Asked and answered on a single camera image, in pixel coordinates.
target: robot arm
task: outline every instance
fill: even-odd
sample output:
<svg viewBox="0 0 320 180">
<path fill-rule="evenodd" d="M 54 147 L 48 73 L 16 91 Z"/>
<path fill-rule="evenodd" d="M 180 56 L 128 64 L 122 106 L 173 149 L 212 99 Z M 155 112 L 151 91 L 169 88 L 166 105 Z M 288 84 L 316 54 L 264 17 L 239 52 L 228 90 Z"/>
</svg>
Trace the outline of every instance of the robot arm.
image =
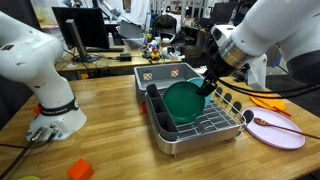
<svg viewBox="0 0 320 180">
<path fill-rule="evenodd" d="M 37 96 L 41 107 L 31 122 L 27 139 L 39 128 L 53 131 L 66 139 L 86 122 L 68 81 L 54 68 L 62 57 L 59 39 L 33 29 L 0 11 L 0 74 L 12 81 L 26 84 Z"/>
<path fill-rule="evenodd" d="M 300 79 L 301 83 L 319 81 L 310 80 L 314 76 L 311 73 L 307 73 L 310 74 L 307 78 L 301 78 L 310 70 L 314 73 L 315 65 L 320 68 L 320 60 L 312 58 L 312 54 L 320 49 L 320 36 L 317 33 L 320 29 L 319 12 L 318 0 L 258 0 L 224 44 L 209 48 L 209 73 L 197 93 L 211 93 L 220 77 L 229 76 L 254 57 L 264 54 L 274 44 L 280 45 L 289 72 L 295 74 L 292 78 Z"/>
</svg>

